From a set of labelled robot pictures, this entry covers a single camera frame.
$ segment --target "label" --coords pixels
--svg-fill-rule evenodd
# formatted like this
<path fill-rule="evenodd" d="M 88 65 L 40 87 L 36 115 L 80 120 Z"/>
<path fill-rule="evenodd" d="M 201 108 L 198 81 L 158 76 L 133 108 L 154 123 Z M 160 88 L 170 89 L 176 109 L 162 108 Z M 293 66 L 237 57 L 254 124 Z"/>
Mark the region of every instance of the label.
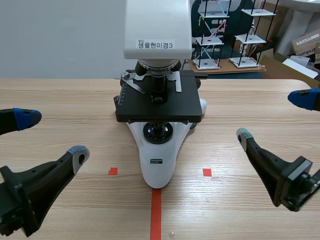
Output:
<path fill-rule="evenodd" d="M 176 49 L 175 40 L 155 40 L 155 39 L 137 39 L 135 49 L 154 49 L 154 50 L 174 50 Z"/>
<path fill-rule="evenodd" d="M 300 56 L 300 57 L 302 57 L 302 56 L 304 56 L 304 55 L 308 56 L 308 55 L 312 54 L 312 53 L 315 52 L 315 51 L 316 51 L 316 48 L 313 48 L 313 49 L 310 49 L 310 50 L 308 50 L 308 51 L 304 51 L 304 52 L 302 52 L 302 53 L 300 53 L 300 54 L 297 54 L 297 56 Z"/>
<path fill-rule="evenodd" d="M 303 39 L 303 40 L 301 40 L 301 41 L 298 41 L 298 42 L 296 43 L 296 45 L 299 46 L 300 44 L 304 44 L 304 43 L 309 42 L 310 40 L 316 39 L 316 38 L 318 38 L 318 37 L 320 37 L 319 33 L 316 34 L 316 35 L 307 37 L 306 39 Z"/>
<path fill-rule="evenodd" d="M 162 159 L 150 159 L 151 164 L 162 164 Z"/>

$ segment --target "white microscope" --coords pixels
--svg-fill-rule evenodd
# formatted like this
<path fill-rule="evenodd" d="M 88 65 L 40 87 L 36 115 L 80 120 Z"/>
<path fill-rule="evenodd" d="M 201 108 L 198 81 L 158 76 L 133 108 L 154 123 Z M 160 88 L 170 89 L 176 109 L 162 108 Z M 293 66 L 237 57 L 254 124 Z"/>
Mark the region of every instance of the white microscope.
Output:
<path fill-rule="evenodd" d="M 179 72 L 191 55 L 189 0 L 126 0 L 124 57 L 138 62 L 121 75 L 115 114 L 129 126 L 143 178 L 155 189 L 171 180 L 187 133 L 206 112 L 195 76 Z"/>

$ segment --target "gray gripper fingertip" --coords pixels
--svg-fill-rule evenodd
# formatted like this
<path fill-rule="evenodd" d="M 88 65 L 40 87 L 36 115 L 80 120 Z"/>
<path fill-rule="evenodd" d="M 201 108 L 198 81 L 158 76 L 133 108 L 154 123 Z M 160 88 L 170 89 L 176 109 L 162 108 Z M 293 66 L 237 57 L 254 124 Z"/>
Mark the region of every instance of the gray gripper fingertip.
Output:
<path fill-rule="evenodd" d="M 247 129 L 245 129 L 245 128 L 239 128 L 237 131 L 236 131 L 236 136 L 237 137 L 239 137 L 239 136 L 241 136 L 241 137 L 243 137 L 243 138 L 245 138 L 245 139 L 249 139 L 249 138 L 254 138 L 253 136 L 252 136 L 252 134 L 247 130 Z"/>
<path fill-rule="evenodd" d="M 73 146 L 67 151 L 67 153 L 71 153 L 73 155 L 73 173 L 76 175 L 81 166 L 88 160 L 90 156 L 89 149 L 85 146 Z"/>

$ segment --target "red tape marker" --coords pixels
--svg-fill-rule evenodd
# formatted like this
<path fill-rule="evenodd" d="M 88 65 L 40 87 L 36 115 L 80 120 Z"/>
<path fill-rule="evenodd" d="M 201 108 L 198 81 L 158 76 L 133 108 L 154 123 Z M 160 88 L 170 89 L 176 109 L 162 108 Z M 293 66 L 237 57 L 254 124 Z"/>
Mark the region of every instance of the red tape marker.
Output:
<path fill-rule="evenodd" d="M 161 240 L 161 189 L 152 189 L 150 240 Z"/>
<path fill-rule="evenodd" d="M 118 175 L 118 168 L 117 167 L 112 167 L 109 172 L 108 172 L 109 176 L 116 176 Z"/>
<path fill-rule="evenodd" d="M 204 177 L 212 177 L 211 169 L 210 168 L 204 168 L 203 169 L 203 176 Z"/>

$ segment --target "microscope stage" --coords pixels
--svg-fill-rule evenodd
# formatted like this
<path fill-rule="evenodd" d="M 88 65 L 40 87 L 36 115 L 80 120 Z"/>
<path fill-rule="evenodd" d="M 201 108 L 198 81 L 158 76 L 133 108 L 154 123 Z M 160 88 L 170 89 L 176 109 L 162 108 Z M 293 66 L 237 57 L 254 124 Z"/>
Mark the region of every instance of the microscope stage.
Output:
<path fill-rule="evenodd" d="M 116 120 L 133 122 L 200 123 L 202 109 L 194 76 L 180 76 L 182 92 L 176 92 L 176 82 L 166 81 L 168 100 L 163 104 L 151 102 L 152 77 L 134 81 L 145 94 L 124 83 L 116 106 Z"/>

